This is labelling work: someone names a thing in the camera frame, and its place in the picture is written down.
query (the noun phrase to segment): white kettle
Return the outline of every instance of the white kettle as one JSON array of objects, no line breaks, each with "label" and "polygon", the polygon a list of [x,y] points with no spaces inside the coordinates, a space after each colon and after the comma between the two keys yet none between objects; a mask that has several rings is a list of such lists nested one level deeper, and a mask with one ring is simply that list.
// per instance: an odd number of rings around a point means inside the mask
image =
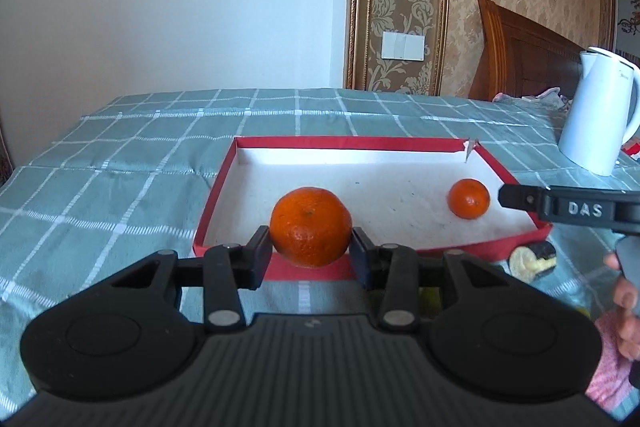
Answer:
[{"label": "white kettle", "polygon": [[[640,69],[600,48],[581,52],[580,60],[582,76],[558,147],[580,167],[610,176],[620,147],[640,126]],[[628,120],[633,83],[637,96]]]}]

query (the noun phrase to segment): wall switch panel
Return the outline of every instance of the wall switch panel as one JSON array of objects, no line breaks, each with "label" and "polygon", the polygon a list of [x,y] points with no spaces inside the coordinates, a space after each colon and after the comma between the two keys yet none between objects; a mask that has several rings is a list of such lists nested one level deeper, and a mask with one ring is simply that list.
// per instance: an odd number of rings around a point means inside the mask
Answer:
[{"label": "wall switch panel", "polygon": [[424,60],[424,35],[383,32],[382,58]]}]

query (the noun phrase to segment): finger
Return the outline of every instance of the finger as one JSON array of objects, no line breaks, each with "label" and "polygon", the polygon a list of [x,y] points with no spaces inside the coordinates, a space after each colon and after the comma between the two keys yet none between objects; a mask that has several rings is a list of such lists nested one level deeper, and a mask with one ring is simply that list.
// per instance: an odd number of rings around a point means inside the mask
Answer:
[{"label": "finger", "polygon": [[634,315],[625,317],[618,325],[618,335],[622,340],[640,346],[640,319]]},{"label": "finger", "polygon": [[607,253],[604,256],[604,264],[613,270],[620,270],[620,261],[615,252]]},{"label": "finger", "polygon": [[618,350],[620,355],[629,360],[640,360],[640,346],[622,339],[618,340]]},{"label": "finger", "polygon": [[638,302],[638,290],[624,277],[619,277],[613,289],[613,302],[626,310],[632,310]]},{"label": "finger", "polygon": [[633,311],[625,310],[620,306],[616,306],[616,334],[620,334],[620,328],[622,324],[625,322],[626,318],[633,315]]}]

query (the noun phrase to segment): large orange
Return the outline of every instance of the large orange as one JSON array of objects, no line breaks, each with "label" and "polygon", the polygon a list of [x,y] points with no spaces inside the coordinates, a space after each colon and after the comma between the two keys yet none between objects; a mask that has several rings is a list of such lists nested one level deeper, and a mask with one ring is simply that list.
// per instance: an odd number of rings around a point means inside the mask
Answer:
[{"label": "large orange", "polygon": [[291,264],[317,268],[347,250],[351,214],[334,193],[301,187],[285,194],[273,207],[269,233],[275,249]]},{"label": "large orange", "polygon": [[490,201],[486,187],[469,178],[456,182],[447,196],[451,212],[462,219],[478,219],[489,209]]}]

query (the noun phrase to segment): fabric cloth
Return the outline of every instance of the fabric cloth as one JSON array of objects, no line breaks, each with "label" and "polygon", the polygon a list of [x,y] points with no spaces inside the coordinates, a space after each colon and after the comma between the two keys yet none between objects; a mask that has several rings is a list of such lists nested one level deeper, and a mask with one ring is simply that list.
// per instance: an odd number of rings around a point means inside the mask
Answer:
[{"label": "fabric cloth", "polygon": [[569,111],[571,108],[572,100],[568,99],[564,94],[560,94],[559,87],[550,87],[549,89],[541,92],[536,96],[523,96],[521,98],[515,98],[503,92],[499,92],[494,96],[494,102],[506,102],[518,104],[518,101],[536,103],[540,107],[545,107],[550,110]]},{"label": "fabric cloth", "polygon": [[620,355],[616,333],[616,312],[608,311],[596,321],[602,338],[602,355],[591,379],[587,396],[604,410],[614,410],[629,395],[631,361]]},{"label": "fabric cloth", "polygon": [[623,152],[627,153],[636,161],[640,160],[640,138],[633,136],[622,146]]},{"label": "fabric cloth", "polygon": [[[479,139],[523,184],[640,190],[627,155],[609,178],[571,163],[556,145],[564,115],[526,106],[354,90],[211,90],[118,98],[0,189],[0,418],[31,392],[18,353],[27,323],[46,308],[163,248],[191,254],[212,181],[234,136],[420,136]],[[556,270],[536,282],[592,317],[612,307],[617,274],[602,258],[610,230],[558,225]],[[181,310],[200,321],[202,293]],[[241,291],[256,312],[365,312],[356,283],[265,282]],[[616,409],[628,413],[631,393]]]}]

